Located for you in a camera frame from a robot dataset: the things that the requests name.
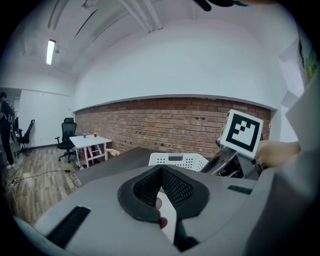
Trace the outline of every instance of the black slot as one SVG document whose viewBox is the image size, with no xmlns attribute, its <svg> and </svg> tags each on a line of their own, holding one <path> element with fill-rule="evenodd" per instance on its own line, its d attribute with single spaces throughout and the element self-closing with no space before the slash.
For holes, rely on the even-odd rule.
<svg viewBox="0 0 320 256">
<path fill-rule="evenodd" d="M 182 161 L 184 159 L 183 156 L 169 156 L 168 160 L 169 161 Z"/>
<path fill-rule="evenodd" d="M 250 195 L 252 192 L 251 188 L 243 187 L 243 186 L 236 186 L 236 185 L 231 185 L 228 187 L 228 190 L 233 190 L 242 194 Z"/>
<path fill-rule="evenodd" d="M 90 209 L 83 206 L 75 207 L 47 236 L 47 239 L 55 245 L 65 248 L 90 211 Z"/>
</svg>

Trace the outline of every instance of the brick wall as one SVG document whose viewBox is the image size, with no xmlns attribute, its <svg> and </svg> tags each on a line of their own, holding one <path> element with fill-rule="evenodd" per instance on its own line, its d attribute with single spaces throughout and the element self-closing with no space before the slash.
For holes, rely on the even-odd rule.
<svg viewBox="0 0 320 256">
<path fill-rule="evenodd" d="M 212 157 L 219 152 L 227 112 L 236 109 L 261 118 L 262 134 L 269 138 L 268 109 L 230 100 L 156 98 L 106 104 L 77 111 L 77 134 L 93 134 L 112 140 L 112 148 L 125 152 L 135 147 L 169 153 L 199 153 Z"/>
</svg>

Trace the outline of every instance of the white wall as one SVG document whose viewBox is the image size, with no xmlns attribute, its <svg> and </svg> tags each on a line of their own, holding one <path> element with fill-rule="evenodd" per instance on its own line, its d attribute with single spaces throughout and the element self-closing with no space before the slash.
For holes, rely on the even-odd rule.
<svg viewBox="0 0 320 256">
<path fill-rule="evenodd" d="M 55 137 L 62 136 L 61 123 L 72 117 L 69 97 L 47 92 L 22 90 L 20 97 L 19 128 L 27 131 L 30 121 L 35 123 L 27 147 L 56 144 Z"/>
<path fill-rule="evenodd" d="M 108 48 L 78 79 L 73 110 L 173 95 L 276 109 L 286 92 L 278 58 L 246 29 L 213 19 L 185 19 Z"/>
<path fill-rule="evenodd" d="M 27 147 L 57 143 L 55 137 L 62 135 L 64 118 L 73 117 L 76 79 L 50 69 L 45 63 L 42 66 L 26 60 L 15 63 L 8 58 L 1 63 L 0 87 L 22 89 L 19 102 L 22 135 L 35 119 Z"/>
<path fill-rule="evenodd" d="M 286 117 L 288 110 L 288 107 L 280 105 L 278 110 L 274 111 L 271 119 L 269 140 L 279 142 L 296 142 L 298 140 L 295 131 Z"/>
<path fill-rule="evenodd" d="M 271 53 L 281 55 L 298 38 L 295 18 L 280 4 L 255 5 L 248 30 Z"/>
<path fill-rule="evenodd" d="M 17 112 L 19 111 L 19 108 L 20 108 L 20 97 L 15 97 L 14 98 L 14 111 Z"/>
</svg>

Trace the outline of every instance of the cable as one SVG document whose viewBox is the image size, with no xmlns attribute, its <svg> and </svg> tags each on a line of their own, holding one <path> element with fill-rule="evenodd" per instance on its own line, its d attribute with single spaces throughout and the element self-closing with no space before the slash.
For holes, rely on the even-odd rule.
<svg viewBox="0 0 320 256">
<path fill-rule="evenodd" d="M 15 202 L 15 206 L 16 206 L 16 212 L 17 212 L 18 217 L 20 218 L 18 202 L 16 200 L 16 197 L 15 197 L 15 194 L 14 194 L 14 190 L 13 190 L 20 183 L 20 179 L 15 178 L 11 182 L 8 178 L 3 178 L 1 182 L 2 182 L 2 186 L 4 186 L 4 188 L 3 188 L 3 196 L 4 197 L 6 197 L 7 195 L 10 194 L 10 192 L 12 192 L 12 196 L 13 196 L 13 199 L 14 199 L 14 202 Z"/>
<path fill-rule="evenodd" d="M 45 171 L 43 173 L 40 173 L 40 174 L 37 174 L 37 175 L 34 175 L 34 176 L 29 176 L 29 177 L 24 177 L 24 178 L 21 178 L 20 181 L 23 181 L 25 179 L 30 179 L 30 178 L 35 178 L 35 177 L 39 177 L 41 175 L 44 175 L 44 174 L 48 174 L 48 173 L 56 173 L 56 172 L 61 172 L 62 170 L 48 170 L 48 171 Z"/>
<path fill-rule="evenodd" d="M 78 186 L 78 185 L 76 185 L 75 183 L 74 183 L 74 181 L 75 180 L 77 180 L 78 178 L 75 178 L 74 180 L 72 180 L 72 183 L 73 183 L 73 185 L 76 187 L 76 188 L 81 188 L 82 186 Z"/>
<path fill-rule="evenodd" d="M 239 172 L 240 170 L 236 170 L 233 173 L 231 173 L 228 177 L 231 178 L 233 175 L 235 175 L 237 172 Z"/>
</svg>

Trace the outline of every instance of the black office chair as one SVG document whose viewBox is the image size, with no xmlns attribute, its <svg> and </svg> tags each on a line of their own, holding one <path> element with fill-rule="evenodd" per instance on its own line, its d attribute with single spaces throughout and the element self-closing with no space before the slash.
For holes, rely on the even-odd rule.
<svg viewBox="0 0 320 256">
<path fill-rule="evenodd" d="M 26 130 L 25 134 L 22 136 L 22 129 L 18 129 L 19 137 L 16 138 L 16 141 L 21 145 L 21 149 L 16 152 L 16 155 L 18 156 L 20 153 L 25 153 L 27 155 L 27 149 L 25 144 L 29 144 L 30 142 L 30 131 L 31 128 L 34 126 L 35 120 L 31 120 L 28 130 Z"/>
<path fill-rule="evenodd" d="M 66 150 L 66 152 L 59 157 L 59 161 L 61 161 L 61 158 L 68 156 L 68 163 L 70 163 L 70 156 L 76 154 L 76 151 L 72 149 L 75 145 L 71 142 L 70 137 L 76 136 L 77 124 L 74 122 L 73 118 L 65 118 L 63 123 L 61 124 L 61 127 L 62 142 L 60 143 L 59 141 L 60 136 L 56 137 L 55 139 L 58 140 L 57 148 Z"/>
</svg>

